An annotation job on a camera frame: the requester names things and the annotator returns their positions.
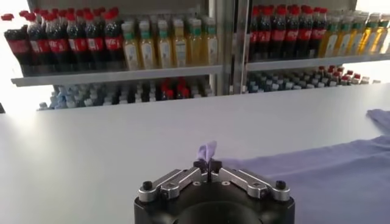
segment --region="white table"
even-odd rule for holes
[[[0,116],[0,223],[129,224],[144,180],[198,147],[251,158],[370,139],[390,85],[174,100]]]

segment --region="juice bottle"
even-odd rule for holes
[[[174,41],[173,41],[173,53],[174,53],[174,64],[177,67],[185,67],[188,65],[187,57],[187,39],[184,37],[184,24],[183,20],[174,20]]]
[[[215,31],[215,19],[207,20],[207,64],[216,65],[218,63],[218,39]]]
[[[352,26],[352,16],[345,16],[342,19],[339,32],[337,33],[337,40],[333,50],[333,56],[344,56],[347,51],[347,46],[350,39],[350,30]]]
[[[191,45],[191,59],[193,65],[200,65],[202,63],[202,21],[199,19],[192,20],[192,34],[190,39]]]
[[[168,24],[165,20],[158,21],[158,59],[161,64],[161,68],[172,67],[172,45],[171,40],[168,38]]]
[[[359,46],[359,54],[368,54],[374,45],[375,38],[377,37],[377,27],[379,22],[379,13],[373,13],[370,15],[364,30],[363,38]]]
[[[351,35],[347,47],[347,55],[356,55],[358,53],[359,44],[364,32],[364,23],[367,20],[366,15],[356,15],[352,23]]]
[[[134,35],[134,21],[123,23],[121,27],[124,36],[123,49],[126,65],[129,70],[141,69],[140,50]]]
[[[332,17],[328,24],[327,31],[321,41],[319,47],[319,57],[330,57],[333,54],[333,48],[337,40],[337,29],[340,19],[336,16]]]
[[[380,22],[378,24],[377,37],[375,38],[374,45],[371,48],[371,52],[378,54],[388,36],[388,24],[390,15],[382,14]]]
[[[149,30],[149,21],[140,22],[141,31],[141,54],[144,69],[154,69],[157,65],[155,55],[154,42],[151,38],[151,32]]]

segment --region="dark bottle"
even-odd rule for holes
[[[16,25],[12,23],[13,14],[5,14],[1,16],[3,21],[9,21],[9,25]],[[28,42],[27,33],[24,29],[17,29],[18,27],[11,27],[15,29],[8,29],[4,32],[5,39],[11,48],[12,53],[19,61],[20,68],[23,76],[32,76],[33,70],[32,65],[32,49]]]
[[[249,61],[256,60],[258,54],[257,29],[259,18],[259,9],[254,7],[252,10],[252,20],[250,22],[250,40],[249,40]]]
[[[282,47],[283,58],[294,57],[295,43],[297,41],[298,28],[299,28],[298,14],[299,14],[299,8],[291,7],[289,16],[286,21],[287,31],[286,31],[285,41],[283,42],[283,47]]]
[[[50,50],[46,31],[37,22],[36,16],[33,13],[26,15],[26,19],[30,22],[27,27],[27,34],[29,36],[30,45],[34,55],[38,58],[38,72],[55,72],[55,64],[57,64],[57,60],[54,58],[53,53]]]
[[[309,6],[303,8],[303,15],[299,19],[299,32],[296,41],[296,57],[308,56],[308,45],[311,36],[311,28],[313,26],[312,19],[313,9]]]
[[[104,37],[105,45],[108,50],[109,68],[110,69],[124,69],[124,53],[123,53],[123,36],[122,28],[115,21],[115,15],[112,12],[108,12],[104,16],[105,28]]]
[[[271,16],[272,9],[265,7],[258,23],[257,29],[257,59],[268,58],[269,40],[271,39]]]
[[[85,35],[87,38],[88,49],[92,54],[94,66],[97,70],[105,70],[107,62],[107,50],[104,43],[104,29],[101,29],[93,19],[93,16],[88,14],[85,18],[87,25],[85,27]]]
[[[286,35],[286,13],[285,7],[278,7],[276,9],[274,29],[271,33],[271,42],[269,46],[269,57],[279,58],[282,49],[283,40]]]
[[[81,24],[76,22],[76,17],[73,14],[67,15],[68,27],[66,32],[69,38],[69,45],[76,58],[77,68],[80,71],[90,69],[91,53],[88,50],[85,29]]]
[[[68,43],[68,35],[58,22],[58,18],[49,14],[47,16],[48,24],[46,33],[48,35],[50,50],[58,61],[57,70],[60,72],[69,72],[72,70],[74,62],[71,49]]]
[[[316,7],[313,15],[313,30],[311,31],[311,37],[309,41],[309,57],[318,57],[319,46],[322,41],[322,37],[326,32],[327,26],[327,9]]]

